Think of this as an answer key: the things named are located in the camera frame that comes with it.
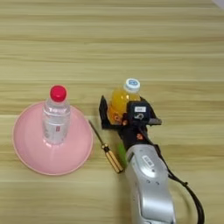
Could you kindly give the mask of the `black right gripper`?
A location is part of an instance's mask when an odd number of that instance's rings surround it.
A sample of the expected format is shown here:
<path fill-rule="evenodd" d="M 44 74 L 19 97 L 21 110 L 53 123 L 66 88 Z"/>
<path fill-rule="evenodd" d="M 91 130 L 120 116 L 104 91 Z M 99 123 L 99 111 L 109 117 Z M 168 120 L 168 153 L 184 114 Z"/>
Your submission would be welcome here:
<path fill-rule="evenodd" d="M 148 144 L 154 146 L 154 143 L 148 137 L 148 130 L 145 125 L 122 125 L 111 124 L 108 118 L 108 104 L 104 96 L 101 97 L 99 113 L 101 118 L 101 127 L 104 130 L 117 130 L 122 139 L 124 149 L 127 151 L 130 147 L 138 144 Z M 150 107 L 149 125 L 161 125 L 162 120 L 158 118 Z"/>

